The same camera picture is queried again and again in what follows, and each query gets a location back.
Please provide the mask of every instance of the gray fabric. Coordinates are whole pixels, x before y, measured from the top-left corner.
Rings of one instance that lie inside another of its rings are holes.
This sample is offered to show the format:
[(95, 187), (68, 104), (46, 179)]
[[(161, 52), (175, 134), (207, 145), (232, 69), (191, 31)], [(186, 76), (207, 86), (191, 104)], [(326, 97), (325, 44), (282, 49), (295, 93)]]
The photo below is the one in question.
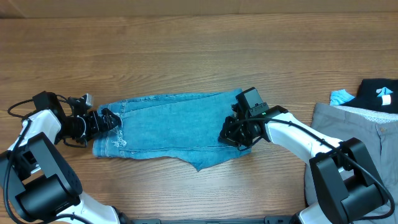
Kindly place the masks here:
[[(389, 189), (394, 200), (398, 200), (398, 122), (377, 124), (366, 118), (329, 105), (318, 103), (315, 106), (311, 127), (328, 136), (339, 138), (343, 141), (357, 138), (365, 143), (374, 165), (379, 172), (384, 185)], [(351, 177), (353, 172), (341, 173), (343, 179)], [(305, 168), (305, 198), (309, 205), (317, 201), (311, 170)], [(389, 203), (371, 215), (382, 215), (389, 211)], [(355, 223), (396, 223), (398, 212), (389, 218), (372, 221), (356, 221)]]

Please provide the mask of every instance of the blue fabric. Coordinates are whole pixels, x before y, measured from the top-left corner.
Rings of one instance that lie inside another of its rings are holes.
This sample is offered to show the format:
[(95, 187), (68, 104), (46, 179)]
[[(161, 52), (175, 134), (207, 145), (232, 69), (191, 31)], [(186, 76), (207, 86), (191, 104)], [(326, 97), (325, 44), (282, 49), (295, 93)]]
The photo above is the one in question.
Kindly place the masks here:
[[(392, 91), (387, 87), (383, 87), (378, 97), (391, 94)], [(330, 106), (338, 106), (353, 100), (355, 96), (349, 94), (346, 90), (336, 90), (330, 93)]]
[(226, 93), (155, 95), (101, 105), (120, 116), (122, 125), (94, 141), (97, 157), (151, 159), (174, 157), (197, 170), (251, 152), (218, 142), (225, 118), (233, 114), (238, 89)]

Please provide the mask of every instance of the black cloth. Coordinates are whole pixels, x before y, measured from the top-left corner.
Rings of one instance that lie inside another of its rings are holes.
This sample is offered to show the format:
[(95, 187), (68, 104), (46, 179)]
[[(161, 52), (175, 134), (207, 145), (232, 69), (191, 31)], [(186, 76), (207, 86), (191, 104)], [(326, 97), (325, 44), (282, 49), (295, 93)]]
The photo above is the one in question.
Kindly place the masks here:
[[(387, 87), (393, 93), (391, 104), (382, 105), (382, 98), (377, 97), (376, 90)], [(398, 80), (386, 78), (364, 79), (358, 89), (357, 97), (342, 106), (351, 106), (385, 113), (398, 113)]]

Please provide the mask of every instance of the white label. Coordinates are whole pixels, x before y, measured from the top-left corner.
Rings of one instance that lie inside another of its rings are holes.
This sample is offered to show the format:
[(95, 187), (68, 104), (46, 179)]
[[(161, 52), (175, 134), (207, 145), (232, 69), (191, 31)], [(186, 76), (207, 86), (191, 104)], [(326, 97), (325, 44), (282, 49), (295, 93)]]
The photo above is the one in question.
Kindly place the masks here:
[(390, 105), (391, 104), (391, 95), (381, 96), (383, 102), (381, 105)]

